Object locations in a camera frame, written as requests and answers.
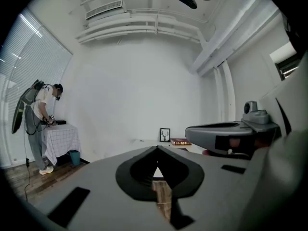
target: person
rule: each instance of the person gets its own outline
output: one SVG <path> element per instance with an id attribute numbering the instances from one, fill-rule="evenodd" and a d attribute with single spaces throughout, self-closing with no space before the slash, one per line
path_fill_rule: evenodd
<path id="1" fill-rule="evenodd" d="M 48 125 L 54 126 L 55 121 L 49 116 L 46 111 L 46 105 L 49 99 L 54 96 L 60 98 L 63 93 L 63 87 L 61 84 L 44 85 L 39 90 L 35 101 L 26 107 L 25 121 L 28 139 L 31 147 L 32 154 L 34 156 L 39 173 L 41 175 L 49 174 L 53 172 L 53 167 L 48 166 L 42 158 L 42 121 L 48 121 Z"/>
<path id="2" fill-rule="evenodd" d="M 289 40 L 301 58 L 308 49 L 308 30 L 305 21 L 306 0 L 272 0 L 283 16 Z"/>

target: blue trash bin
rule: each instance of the blue trash bin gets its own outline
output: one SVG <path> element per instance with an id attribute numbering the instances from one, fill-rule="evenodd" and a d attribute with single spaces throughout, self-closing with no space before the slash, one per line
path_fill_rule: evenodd
<path id="1" fill-rule="evenodd" d="M 80 164 L 80 152 L 78 151 L 69 151 L 69 154 L 72 159 L 72 163 L 74 166 L 78 166 Z"/>

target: shoe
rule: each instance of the shoe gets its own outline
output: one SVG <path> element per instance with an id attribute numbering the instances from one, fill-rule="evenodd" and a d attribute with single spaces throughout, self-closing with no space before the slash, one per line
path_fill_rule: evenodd
<path id="1" fill-rule="evenodd" d="M 39 170 L 39 173 L 40 173 L 41 175 L 49 174 L 49 173 L 51 173 L 51 172 L 53 172 L 53 167 L 52 167 L 52 166 L 47 167 L 45 170 Z"/>

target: checkered tablecloth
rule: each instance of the checkered tablecloth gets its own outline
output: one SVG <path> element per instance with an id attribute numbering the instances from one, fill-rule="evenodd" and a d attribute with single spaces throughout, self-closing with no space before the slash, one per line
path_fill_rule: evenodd
<path id="1" fill-rule="evenodd" d="M 76 127 L 65 124 L 46 128 L 43 131 L 43 142 L 46 144 L 45 155 L 53 165 L 57 163 L 57 157 L 66 154 L 68 151 L 80 152 L 80 141 Z"/>

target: wooden floor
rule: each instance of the wooden floor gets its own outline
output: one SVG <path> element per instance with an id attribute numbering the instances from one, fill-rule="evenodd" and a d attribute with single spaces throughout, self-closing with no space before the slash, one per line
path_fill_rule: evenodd
<path id="1" fill-rule="evenodd" d="M 60 166 L 54 166 L 54 170 L 50 174 L 40 175 L 35 162 L 31 162 L 29 167 L 31 184 L 26 188 L 28 202 L 35 205 L 41 196 L 53 188 L 57 182 L 66 179 L 85 165 L 81 162 L 79 166 L 74 166 L 71 162 L 68 162 Z M 29 174 L 26 165 L 5 169 L 4 174 L 15 194 L 26 199 L 24 188 L 29 184 Z"/>
<path id="2" fill-rule="evenodd" d="M 26 188 L 28 202 L 35 205 L 55 184 L 71 176 L 85 165 L 81 163 L 76 167 L 71 162 L 67 162 L 60 166 L 55 166 L 51 174 L 40 175 L 35 162 L 31 162 L 29 167 L 31 184 Z M 26 199 L 24 188 L 29 184 L 29 174 L 26 165 L 5 169 L 4 173 L 15 194 Z M 170 187 L 165 181 L 153 181 L 152 189 L 157 192 L 158 211 L 170 221 L 172 195 Z"/>

